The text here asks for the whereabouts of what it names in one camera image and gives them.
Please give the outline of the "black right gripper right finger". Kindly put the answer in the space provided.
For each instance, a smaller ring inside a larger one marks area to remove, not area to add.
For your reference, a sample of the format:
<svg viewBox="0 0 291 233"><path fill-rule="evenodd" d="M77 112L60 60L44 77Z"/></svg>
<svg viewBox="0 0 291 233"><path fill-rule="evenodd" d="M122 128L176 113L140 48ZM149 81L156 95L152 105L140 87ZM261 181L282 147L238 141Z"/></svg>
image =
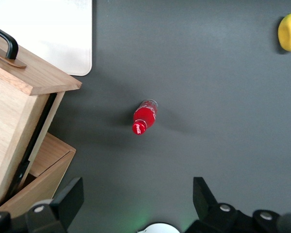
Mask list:
<svg viewBox="0 0 291 233"><path fill-rule="evenodd" d="M193 180L193 203L198 215L190 233L251 233L252 219L227 203L219 203L202 177Z"/></svg>

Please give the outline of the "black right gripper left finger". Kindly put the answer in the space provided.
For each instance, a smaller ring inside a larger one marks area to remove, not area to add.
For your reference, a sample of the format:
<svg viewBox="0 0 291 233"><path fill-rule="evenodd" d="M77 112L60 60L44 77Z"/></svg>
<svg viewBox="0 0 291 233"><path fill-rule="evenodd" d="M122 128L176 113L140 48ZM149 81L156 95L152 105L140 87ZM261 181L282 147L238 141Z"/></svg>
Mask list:
<svg viewBox="0 0 291 233"><path fill-rule="evenodd" d="M83 202L83 178L73 178L55 198L37 202L25 214L28 232L66 233Z"/></svg>

